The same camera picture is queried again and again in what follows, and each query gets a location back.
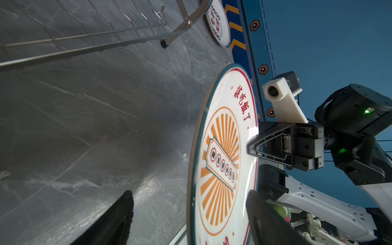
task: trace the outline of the dish rack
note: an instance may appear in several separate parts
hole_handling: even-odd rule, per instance
[[[1,1],[0,72],[151,40],[167,48],[212,0],[191,15],[183,0],[176,2],[183,22],[168,31],[165,6],[151,0]]]

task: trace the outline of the white plate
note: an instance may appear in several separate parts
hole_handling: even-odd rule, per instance
[[[205,14],[208,25],[214,35],[215,39],[222,47],[230,46],[230,27],[227,21],[225,9],[220,0],[213,0],[210,8]]]
[[[187,190],[190,244],[246,243],[245,201],[257,175],[257,157],[247,154],[247,144],[258,133],[249,77],[240,65],[229,65],[207,93],[195,131]]]

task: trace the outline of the metal rack leg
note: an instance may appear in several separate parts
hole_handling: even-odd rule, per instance
[[[189,16],[189,18],[186,17],[187,11],[182,0],[177,0],[177,3],[180,8],[181,15],[183,18],[185,17],[185,19],[174,31],[190,29],[193,23],[198,21],[207,12],[208,8],[211,6],[212,0],[203,0],[200,6]],[[167,48],[177,37],[178,35],[174,35],[163,39],[161,41],[162,48]]]

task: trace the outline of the gray marble surface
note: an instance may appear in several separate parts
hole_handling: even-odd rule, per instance
[[[163,4],[173,30],[179,9]],[[157,40],[0,73],[0,243],[69,244],[130,189],[128,244],[166,244],[185,222],[195,123],[226,62],[202,19],[167,49]]]

